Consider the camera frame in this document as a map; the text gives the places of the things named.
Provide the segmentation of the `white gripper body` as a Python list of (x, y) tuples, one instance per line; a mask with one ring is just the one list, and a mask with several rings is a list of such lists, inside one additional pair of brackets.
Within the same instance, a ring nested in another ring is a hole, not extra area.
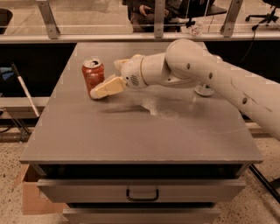
[(129, 88), (144, 88), (145, 82), (141, 74), (141, 64), (144, 59), (143, 55), (136, 55), (127, 59), (121, 68), (121, 76)]

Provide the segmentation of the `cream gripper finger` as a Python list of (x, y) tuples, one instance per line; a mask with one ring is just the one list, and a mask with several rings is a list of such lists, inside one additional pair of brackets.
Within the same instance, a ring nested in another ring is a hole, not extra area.
[(112, 74), (104, 82), (91, 89), (89, 95), (92, 99), (99, 100), (123, 92), (126, 86), (127, 82), (123, 77)]
[(141, 54), (135, 54), (135, 55), (133, 55), (131, 58), (129, 58), (129, 59), (118, 59), (118, 60), (115, 60), (114, 61), (114, 66), (115, 66), (115, 68), (118, 70), (118, 71), (121, 71), (121, 68), (122, 68), (122, 66), (127, 62), (127, 61), (129, 61), (129, 60), (131, 60), (131, 59), (133, 59), (133, 58), (136, 58), (136, 57), (141, 57), (141, 56), (143, 56), (143, 55), (141, 55)]

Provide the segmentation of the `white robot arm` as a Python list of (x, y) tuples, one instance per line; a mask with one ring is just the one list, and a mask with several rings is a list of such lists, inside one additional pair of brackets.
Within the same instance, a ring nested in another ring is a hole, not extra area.
[(208, 86), (280, 140), (280, 84), (231, 65), (189, 39), (173, 41), (162, 53), (117, 60), (115, 67), (120, 74), (94, 87), (91, 98), (115, 95), (126, 87)]

